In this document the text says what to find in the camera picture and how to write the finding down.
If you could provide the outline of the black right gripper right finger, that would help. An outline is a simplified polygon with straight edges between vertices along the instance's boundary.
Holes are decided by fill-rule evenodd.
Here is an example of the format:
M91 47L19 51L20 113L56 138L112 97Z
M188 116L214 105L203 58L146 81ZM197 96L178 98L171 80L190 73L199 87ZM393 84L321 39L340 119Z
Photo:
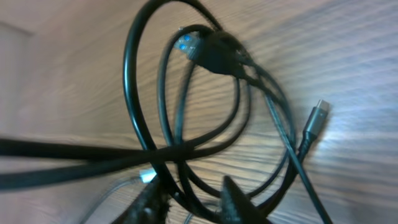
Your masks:
M271 224L229 176L224 176L220 196L223 224Z

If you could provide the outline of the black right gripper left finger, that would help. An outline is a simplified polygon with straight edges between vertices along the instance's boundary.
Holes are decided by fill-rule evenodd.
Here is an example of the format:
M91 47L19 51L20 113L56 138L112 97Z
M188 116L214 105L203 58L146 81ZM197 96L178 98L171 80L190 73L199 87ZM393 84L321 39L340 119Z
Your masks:
M170 195L156 177L112 224L165 224L169 210Z

